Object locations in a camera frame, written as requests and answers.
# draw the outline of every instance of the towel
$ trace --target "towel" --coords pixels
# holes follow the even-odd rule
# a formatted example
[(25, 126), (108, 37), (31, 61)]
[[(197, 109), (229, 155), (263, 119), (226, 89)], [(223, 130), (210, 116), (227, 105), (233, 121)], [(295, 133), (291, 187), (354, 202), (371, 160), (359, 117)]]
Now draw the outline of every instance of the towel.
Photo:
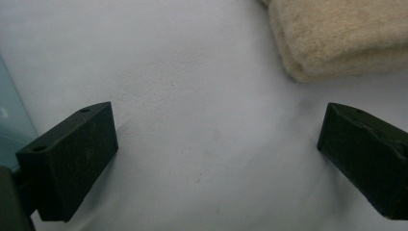
[(408, 67), (408, 0), (262, 0), (299, 82)]

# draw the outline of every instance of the glass panel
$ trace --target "glass panel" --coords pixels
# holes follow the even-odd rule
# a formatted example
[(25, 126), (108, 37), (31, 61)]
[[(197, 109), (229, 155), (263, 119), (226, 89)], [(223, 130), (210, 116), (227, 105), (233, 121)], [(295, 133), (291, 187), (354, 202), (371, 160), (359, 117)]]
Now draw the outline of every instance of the glass panel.
[(0, 165), (18, 169), (15, 152), (37, 136), (0, 58)]

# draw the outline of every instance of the white fabric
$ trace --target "white fabric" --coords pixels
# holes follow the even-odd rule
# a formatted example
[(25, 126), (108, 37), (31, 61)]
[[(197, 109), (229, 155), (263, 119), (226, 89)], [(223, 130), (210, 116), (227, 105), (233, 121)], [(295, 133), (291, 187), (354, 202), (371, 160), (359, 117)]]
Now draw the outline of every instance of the white fabric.
[(316, 150), (326, 104), (408, 128), (407, 73), (301, 85), (248, 0), (0, 4), (0, 53), (38, 131), (112, 101), (119, 151), (41, 230), (406, 230)]

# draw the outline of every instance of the white surface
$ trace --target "white surface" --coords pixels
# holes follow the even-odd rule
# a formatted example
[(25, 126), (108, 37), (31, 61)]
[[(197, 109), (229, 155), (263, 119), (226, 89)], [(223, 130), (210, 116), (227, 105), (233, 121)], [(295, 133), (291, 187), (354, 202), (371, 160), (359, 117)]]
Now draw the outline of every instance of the white surface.
[(408, 73), (299, 85), (250, 0), (0, 3), (0, 53), (40, 134), (111, 100), (119, 152), (41, 230), (406, 230), (316, 150), (329, 101), (408, 128)]

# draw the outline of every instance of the black rubber pad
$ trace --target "black rubber pad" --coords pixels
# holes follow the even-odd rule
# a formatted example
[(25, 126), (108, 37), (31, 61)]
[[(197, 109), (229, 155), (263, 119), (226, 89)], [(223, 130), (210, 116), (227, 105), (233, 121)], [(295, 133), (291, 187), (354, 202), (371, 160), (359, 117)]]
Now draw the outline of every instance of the black rubber pad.
[(20, 150), (41, 218), (69, 221), (116, 151), (110, 102), (76, 112)]
[(359, 109), (330, 103), (318, 149), (384, 217), (408, 219), (408, 134)]

